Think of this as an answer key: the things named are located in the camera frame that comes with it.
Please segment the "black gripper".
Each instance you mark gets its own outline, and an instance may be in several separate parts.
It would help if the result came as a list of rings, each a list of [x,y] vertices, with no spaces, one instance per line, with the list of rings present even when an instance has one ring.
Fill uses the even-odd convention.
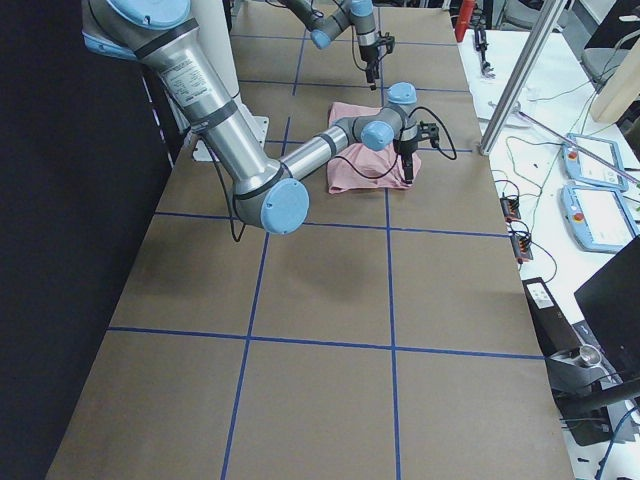
[[[413,154],[420,142],[428,141],[432,148],[439,146],[439,127],[436,123],[419,121],[400,132],[399,138],[393,140],[395,152],[401,158],[403,181],[407,185],[414,182]]]
[[[360,58],[365,63],[363,71],[371,90],[377,89],[379,64],[381,59],[391,54],[395,47],[395,37],[389,32],[372,31],[370,33],[357,33],[357,44]]]

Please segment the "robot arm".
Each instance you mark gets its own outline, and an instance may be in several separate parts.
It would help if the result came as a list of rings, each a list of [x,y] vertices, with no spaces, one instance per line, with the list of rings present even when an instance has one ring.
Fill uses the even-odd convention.
[[[418,143],[439,141],[435,124],[414,119],[415,88],[401,82],[389,88],[378,113],[341,118],[282,159],[272,159],[239,94],[222,2],[104,0],[81,7],[86,47],[138,61],[159,76],[192,132],[230,175],[229,211],[271,234],[289,234],[303,224],[309,209],[303,178],[347,147],[393,146],[411,182]]]
[[[318,14],[310,1],[284,0],[280,4],[290,10],[305,26],[314,45],[326,49],[346,30],[350,30],[354,65],[365,74],[373,91],[380,79],[380,64],[395,47],[395,37],[382,33],[375,20],[372,1],[334,1],[336,9],[326,15]]]

